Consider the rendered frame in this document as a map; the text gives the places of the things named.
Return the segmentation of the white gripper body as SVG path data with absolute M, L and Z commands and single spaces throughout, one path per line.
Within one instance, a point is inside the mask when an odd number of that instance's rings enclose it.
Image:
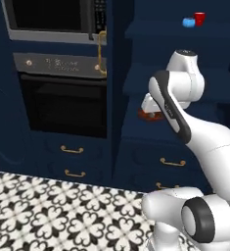
M 144 113 L 158 113 L 161 109 L 157 102 L 153 99 L 150 93 L 147 93 L 144 97 L 144 100 L 141 104 L 141 109 Z

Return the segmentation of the navy open cabinet with shelves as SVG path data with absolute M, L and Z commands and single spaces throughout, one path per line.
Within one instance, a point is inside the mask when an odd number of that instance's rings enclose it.
M 206 14 L 204 23 L 183 26 L 196 12 Z M 132 53 L 123 87 L 129 96 L 124 137 L 176 139 L 166 121 L 145 122 L 137 115 L 150 76 L 166 67 L 176 49 L 198 54 L 207 82 L 202 99 L 191 104 L 188 113 L 230 127 L 230 0 L 135 0 L 134 20 L 125 36 L 132 41 Z

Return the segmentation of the orange bowl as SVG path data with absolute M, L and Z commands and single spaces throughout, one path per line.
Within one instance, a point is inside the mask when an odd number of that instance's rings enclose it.
M 143 110 L 138 110 L 138 118 L 148 122 L 155 122 L 163 120 L 163 115 L 161 112 L 156 113 L 145 113 Z

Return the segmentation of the navy tall cabinet panel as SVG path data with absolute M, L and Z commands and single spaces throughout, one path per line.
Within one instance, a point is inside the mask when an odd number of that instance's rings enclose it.
M 0 172 L 38 174 L 11 42 L 0 1 Z

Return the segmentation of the black and silver microwave oven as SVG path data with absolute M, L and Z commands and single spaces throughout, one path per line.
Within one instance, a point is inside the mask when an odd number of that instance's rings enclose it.
M 12 40 L 97 44 L 107 0 L 1 0 Z

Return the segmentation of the navy drawer front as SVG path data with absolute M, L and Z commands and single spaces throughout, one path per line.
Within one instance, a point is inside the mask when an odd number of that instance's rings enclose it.
M 43 144 L 46 151 L 53 156 L 83 161 L 101 160 L 104 157 L 106 150 L 106 141 L 104 139 L 58 133 L 47 134 L 44 138 Z M 80 154 L 63 152 L 60 149 L 62 145 L 73 150 L 83 147 L 84 151 Z
M 166 166 L 160 162 L 165 158 L 168 162 L 179 163 L 186 161 L 184 167 Z M 195 156 L 185 147 L 166 142 L 149 142 L 123 139 L 119 145 L 115 168 L 126 173 L 154 171 L 185 171 L 200 170 Z
M 201 175 L 175 170 L 119 174 L 116 180 L 120 187 L 141 192 L 158 190 L 156 182 L 168 187 L 178 184 L 180 187 L 198 187 L 202 192 L 207 190 L 207 183 Z
M 47 169 L 50 177 L 72 182 L 103 185 L 110 180 L 110 174 L 106 172 L 105 168 L 90 163 L 74 161 L 54 161 L 47 165 Z M 81 172 L 86 172 L 86 176 L 66 176 L 65 170 L 69 170 L 72 174 L 80 174 Z

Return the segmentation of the red cup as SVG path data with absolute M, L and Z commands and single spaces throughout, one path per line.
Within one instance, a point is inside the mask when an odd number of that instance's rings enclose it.
M 206 14 L 204 12 L 196 12 L 194 18 L 196 26 L 201 26 L 205 21 Z

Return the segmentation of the blue bowl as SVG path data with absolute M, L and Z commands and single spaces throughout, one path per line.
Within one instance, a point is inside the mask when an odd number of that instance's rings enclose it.
M 182 21 L 182 25 L 185 27 L 194 27 L 195 26 L 195 19 L 194 18 L 185 18 Z

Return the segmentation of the navy cabinet door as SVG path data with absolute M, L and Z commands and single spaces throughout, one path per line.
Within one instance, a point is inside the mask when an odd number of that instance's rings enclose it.
M 123 86 L 131 66 L 132 42 L 125 32 L 134 18 L 134 0 L 108 0 L 108 77 L 112 99 L 112 142 L 119 141 L 127 106 Z

